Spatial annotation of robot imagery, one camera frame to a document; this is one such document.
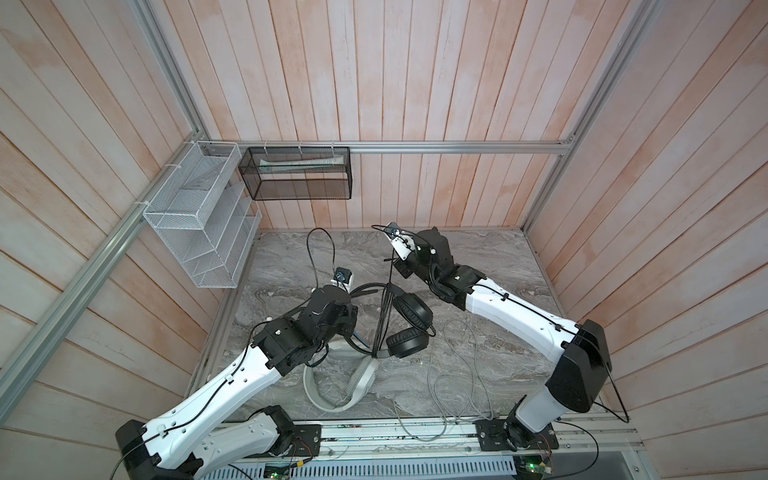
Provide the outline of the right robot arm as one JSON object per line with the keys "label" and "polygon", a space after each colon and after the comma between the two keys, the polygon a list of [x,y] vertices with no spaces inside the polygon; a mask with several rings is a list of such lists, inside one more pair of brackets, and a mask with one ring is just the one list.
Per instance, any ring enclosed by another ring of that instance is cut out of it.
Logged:
{"label": "right robot arm", "polygon": [[563,414],[591,410],[612,371],[602,326],[558,317],[485,273],[455,263],[448,240],[435,227],[415,233],[390,223],[384,232],[403,277],[416,275],[440,300],[504,328],[554,363],[544,385],[518,401],[504,421],[511,450],[530,447]]}

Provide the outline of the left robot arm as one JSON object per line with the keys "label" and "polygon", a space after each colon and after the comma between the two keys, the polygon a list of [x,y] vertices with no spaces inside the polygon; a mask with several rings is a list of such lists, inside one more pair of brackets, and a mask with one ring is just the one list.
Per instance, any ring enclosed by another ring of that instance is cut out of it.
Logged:
{"label": "left robot arm", "polygon": [[334,336],[352,335],[358,311],[353,298],[335,285],[314,290],[299,306],[258,323],[232,363],[180,404],[147,422],[126,422],[115,437],[128,477],[200,479],[249,455],[295,451],[295,425],[278,405],[241,423],[222,423],[256,393],[328,349]]}

